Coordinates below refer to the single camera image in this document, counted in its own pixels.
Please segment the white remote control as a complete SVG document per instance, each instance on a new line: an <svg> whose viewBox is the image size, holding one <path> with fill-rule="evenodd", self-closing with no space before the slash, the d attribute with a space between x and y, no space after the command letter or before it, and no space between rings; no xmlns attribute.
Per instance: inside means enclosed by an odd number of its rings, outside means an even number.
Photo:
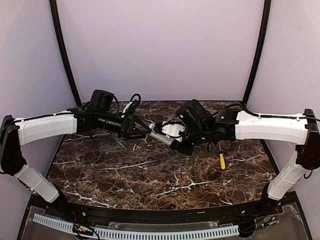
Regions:
<svg viewBox="0 0 320 240"><path fill-rule="evenodd" d="M171 137L166 137L165 135L162 135L160 133L156 133L154 131L154 127L155 125L153 123L149 124L148 126L150 129L151 129L151 132L150 132L150 136L153 137L154 139L170 146L172 144L172 142L174 141L174 138L171 138Z"/></svg>

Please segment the yellow handled screwdriver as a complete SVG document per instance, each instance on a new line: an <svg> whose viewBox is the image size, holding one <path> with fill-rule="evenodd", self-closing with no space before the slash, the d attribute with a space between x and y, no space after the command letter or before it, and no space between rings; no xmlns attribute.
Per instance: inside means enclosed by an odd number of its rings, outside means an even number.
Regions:
<svg viewBox="0 0 320 240"><path fill-rule="evenodd" d="M225 163L225 158L224 158L224 153L222 151L221 145L219 144L219 160L220 160L220 167L222 170L226 169L226 163Z"/></svg>

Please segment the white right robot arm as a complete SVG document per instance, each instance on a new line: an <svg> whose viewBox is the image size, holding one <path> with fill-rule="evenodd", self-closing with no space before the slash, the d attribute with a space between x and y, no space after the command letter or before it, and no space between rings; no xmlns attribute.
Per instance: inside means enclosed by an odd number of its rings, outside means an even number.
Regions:
<svg viewBox="0 0 320 240"><path fill-rule="evenodd" d="M211 114L197 100L185 103L176 115L185 129L173 135L170 148L187 156L196 145L220 141L271 140L296 145L281 172L267 185L266 197L281 200L307 172L320 166L320 132L311 109L293 115L253 113L227 107Z"/></svg>

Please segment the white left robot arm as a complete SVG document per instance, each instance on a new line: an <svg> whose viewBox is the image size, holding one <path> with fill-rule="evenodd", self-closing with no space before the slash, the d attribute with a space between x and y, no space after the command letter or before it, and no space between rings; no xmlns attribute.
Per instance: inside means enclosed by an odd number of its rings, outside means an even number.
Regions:
<svg viewBox="0 0 320 240"><path fill-rule="evenodd" d="M23 157L21 147L60 135L80 134L96 129L117 134L126 140L144 138L151 129L135 115L141 96L134 94L123 111L111 112L117 98L96 89L90 101L76 108L29 118L3 118L0 128L0 169L18 179L49 204L66 202L64 194Z"/></svg>

